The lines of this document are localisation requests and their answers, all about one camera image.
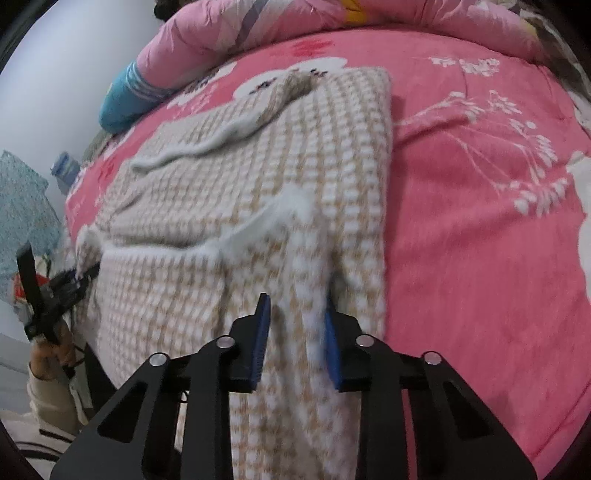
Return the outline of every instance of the bottle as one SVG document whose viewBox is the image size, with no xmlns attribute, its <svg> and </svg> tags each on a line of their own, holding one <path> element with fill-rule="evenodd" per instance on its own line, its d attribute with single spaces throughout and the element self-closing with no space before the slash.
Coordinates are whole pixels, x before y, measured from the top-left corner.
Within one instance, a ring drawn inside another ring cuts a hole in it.
<svg viewBox="0 0 591 480">
<path fill-rule="evenodd" d="M 57 178 L 58 184 L 62 182 L 67 187 L 66 190 L 74 185 L 79 173 L 80 164 L 68 152 L 63 152 L 51 167 L 51 174 Z"/>
</svg>

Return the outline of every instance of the human hand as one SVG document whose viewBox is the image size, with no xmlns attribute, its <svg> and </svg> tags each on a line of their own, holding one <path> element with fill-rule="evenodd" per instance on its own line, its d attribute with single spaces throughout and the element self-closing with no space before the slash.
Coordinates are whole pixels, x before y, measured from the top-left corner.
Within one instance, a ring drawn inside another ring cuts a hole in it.
<svg viewBox="0 0 591 480">
<path fill-rule="evenodd" d="M 57 372 L 51 368 L 49 360 L 57 358 L 63 367 L 73 367 L 76 364 L 76 350 L 74 337 L 63 320 L 56 326 L 59 345 L 53 345 L 46 340 L 36 340 L 31 348 L 29 366 L 33 375 L 39 380 L 54 380 Z"/>
</svg>

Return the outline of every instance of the pink comforter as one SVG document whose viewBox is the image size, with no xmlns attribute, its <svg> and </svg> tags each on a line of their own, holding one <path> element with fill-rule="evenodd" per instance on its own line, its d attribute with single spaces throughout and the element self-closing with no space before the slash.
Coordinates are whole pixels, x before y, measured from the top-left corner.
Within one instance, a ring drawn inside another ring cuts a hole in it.
<svg viewBox="0 0 591 480">
<path fill-rule="evenodd" d="M 543 478 L 591 410 L 584 213 L 566 170 L 591 141 L 545 67 L 409 28 L 316 34 L 246 54 L 83 172 L 67 200 L 72 236 L 162 122 L 247 95 L 285 69 L 366 65 L 387 68 L 393 85 L 387 341 L 413 355 L 440 351 Z"/>
<path fill-rule="evenodd" d="M 139 54 L 137 68 L 151 87 L 169 89 L 186 85 L 232 52 L 393 21 L 528 61 L 542 57 L 531 27 L 486 0 L 199 0 L 162 27 Z"/>
</svg>

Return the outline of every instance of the bed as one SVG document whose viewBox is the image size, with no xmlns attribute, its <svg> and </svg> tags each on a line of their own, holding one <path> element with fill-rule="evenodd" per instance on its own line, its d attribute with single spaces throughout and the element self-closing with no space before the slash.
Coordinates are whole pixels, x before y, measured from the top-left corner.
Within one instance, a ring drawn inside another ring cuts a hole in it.
<svg viewBox="0 0 591 480">
<path fill-rule="evenodd" d="M 237 54 L 82 171 L 66 202 L 73 242 L 122 163 L 164 122 L 248 96 L 289 70 L 322 77 L 361 66 L 392 79 L 386 341 L 410 355 L 441 352 L 539 478 L 582 478 L 591 452 L 591 140 L 584 91 L 569 95 L 545 66 L 400 24 Z"/>
</svg>

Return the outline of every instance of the metal screw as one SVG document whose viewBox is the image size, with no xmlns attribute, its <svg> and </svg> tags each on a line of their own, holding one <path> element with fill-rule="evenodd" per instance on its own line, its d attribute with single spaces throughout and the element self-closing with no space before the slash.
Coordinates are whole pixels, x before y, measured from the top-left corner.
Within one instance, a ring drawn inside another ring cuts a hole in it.
<svg viewBox="0 0 591 480">
<path fill-rule="evenodd" d="M 429 365 L 439 365 L 441 363 L 441 355 L 437 352 L 427 352 L 423 355 L 425 362 Z"/>
<path fill-rule="evenodd" d="M 372 346 L 375 343 L 374 338 L 369 335 L 359 335 L 356 341 L 357 345 L 364 346 L 366 348 Z"/>
<path fill-rule="evenodd" d="M 155 353 L 150 357 L 150 365 L 152 367 L 159 367 L 160 365 L 164 365 L 168 360 L 168 356 L 164 353 Z"/>
<path fill-rule="evenodd" d="M 236 341 L 229 335 L 225 335 L 217 339 L 216 345 L 220 348 L 230 348 L 234 346 Z"/>
</svg>

